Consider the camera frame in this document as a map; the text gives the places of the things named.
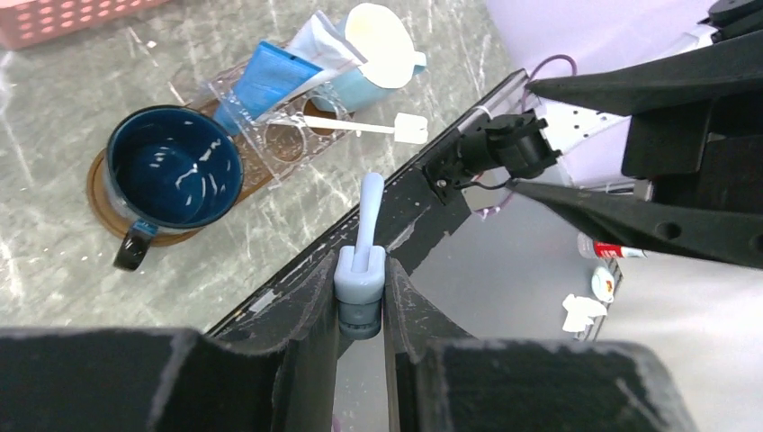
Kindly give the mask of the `white toothbrush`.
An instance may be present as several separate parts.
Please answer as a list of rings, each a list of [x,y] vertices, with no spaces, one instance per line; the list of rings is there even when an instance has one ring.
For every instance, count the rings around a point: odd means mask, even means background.
[[[276,124],[289,124],[290,122],[296,122],[297,125],[304,125],[316,129],[389,134],[393,136],[393,139],[396,142],[406,144],[422,145],[429,140],[427,118],[404,112],[399,112],[396,115],[391,126],[356,121],[343,121],[302,114],[275,121]]]

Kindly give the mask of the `clear textured glass dish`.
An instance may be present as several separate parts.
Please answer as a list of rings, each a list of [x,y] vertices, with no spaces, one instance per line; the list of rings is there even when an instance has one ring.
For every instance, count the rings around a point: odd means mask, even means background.
[[[237,125],[239,133],[233,140],[244,167],[240,199],[262,188],[280,186],[289,175],[346,135],[343,130],[311,128],[305,123],[307,116],[353,119],[331,85],[324,84],[280,103],[256,120],[232,94],[232,86],[243,75],[245,65],[240,61],[206,81],[193,79],[187,67],[169,81],[182,104],[209,117],[220,108]]]

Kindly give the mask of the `pale grey toothbrush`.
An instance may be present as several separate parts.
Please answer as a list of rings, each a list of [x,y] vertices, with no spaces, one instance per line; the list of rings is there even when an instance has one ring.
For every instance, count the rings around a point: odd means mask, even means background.
[[[375,337],[382,326],[386,250],[374,244],[384,178],[367,174],[362,181],[356,242],[340,248],[334,273],[341,333],[352,340]]]

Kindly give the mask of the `silver toothpaste tube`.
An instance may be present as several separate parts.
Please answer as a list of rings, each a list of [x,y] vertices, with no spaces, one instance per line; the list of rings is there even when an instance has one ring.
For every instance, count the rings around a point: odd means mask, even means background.
[[[292,55],[321,68],[314,77],[292,90],[284,100],[324,84],[364,65],[367,58],[340,33],[322,12],[315,12],[285,46]]]

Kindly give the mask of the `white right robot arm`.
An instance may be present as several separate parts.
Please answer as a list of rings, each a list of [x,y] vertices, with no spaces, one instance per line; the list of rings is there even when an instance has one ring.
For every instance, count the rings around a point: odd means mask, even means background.
[[[591,238],[654,252],[762,265],[762,34],[613,72],[533,84],[546,136],[621,161],[644,195],[523,182],[514,190]]]

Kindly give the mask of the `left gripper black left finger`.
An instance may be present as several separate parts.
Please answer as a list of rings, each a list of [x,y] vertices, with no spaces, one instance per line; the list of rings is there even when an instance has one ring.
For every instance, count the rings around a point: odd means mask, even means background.
[[[338,358],[327,255],[238,342],[193,328],[3,328],[4,431],[328,431]]]

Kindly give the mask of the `oval wooden tray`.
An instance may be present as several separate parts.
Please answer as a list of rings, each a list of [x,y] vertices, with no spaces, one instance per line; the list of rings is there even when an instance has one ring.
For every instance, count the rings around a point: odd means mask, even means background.
[[[96,218],[123,252],[184,241],[265,187],[277,187],[342,136],[313,118],[352,114],[330,84],[252,115],[233,94],[140,109],[113,130],[87,175]]]

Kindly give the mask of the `white and light-blue mug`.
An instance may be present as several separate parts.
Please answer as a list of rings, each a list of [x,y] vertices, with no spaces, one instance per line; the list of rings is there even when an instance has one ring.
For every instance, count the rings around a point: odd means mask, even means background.
[[[367,62],[330,81],[338,104],[355,113],[377,104],[406,86],[427,66],[401,19],[388,7],[361,3],[338,29]]]

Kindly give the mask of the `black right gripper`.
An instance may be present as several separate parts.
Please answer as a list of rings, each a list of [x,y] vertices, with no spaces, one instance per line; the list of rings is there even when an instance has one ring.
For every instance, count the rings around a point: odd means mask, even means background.
[[[635,114],[621,172],[652,181],[654,202],[535,182],[511,181],[509,190],[605,243],[762,267],[762,217],[734,213],[762,210],[762,97],[741,94],[762,88],[761,31],[528,88],[565,104]]]

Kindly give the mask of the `dark navy mug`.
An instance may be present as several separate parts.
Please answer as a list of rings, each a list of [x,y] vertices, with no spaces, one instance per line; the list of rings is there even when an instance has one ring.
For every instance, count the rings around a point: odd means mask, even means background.
[[[190,234],[228,213],[244,167],[217,122],[165,104],[118,123],[105,145],[102,179],[109,206],[127,222],[112,264],[134,271],[160,236]]]

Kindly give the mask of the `blue toothpaste tube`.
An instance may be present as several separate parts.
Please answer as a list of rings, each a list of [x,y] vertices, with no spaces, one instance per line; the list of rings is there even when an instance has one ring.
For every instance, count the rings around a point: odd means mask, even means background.
[[[228,134],[257,120],[322,68],[262,40],[247,62],[241,78],[223,95],[213,120]]]

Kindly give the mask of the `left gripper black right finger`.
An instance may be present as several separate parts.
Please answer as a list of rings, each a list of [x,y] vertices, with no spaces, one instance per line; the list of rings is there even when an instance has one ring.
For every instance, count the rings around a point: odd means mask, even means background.
[[[635,343],[479,339],[386,263],[392,431],[694,431],[669,370]]]

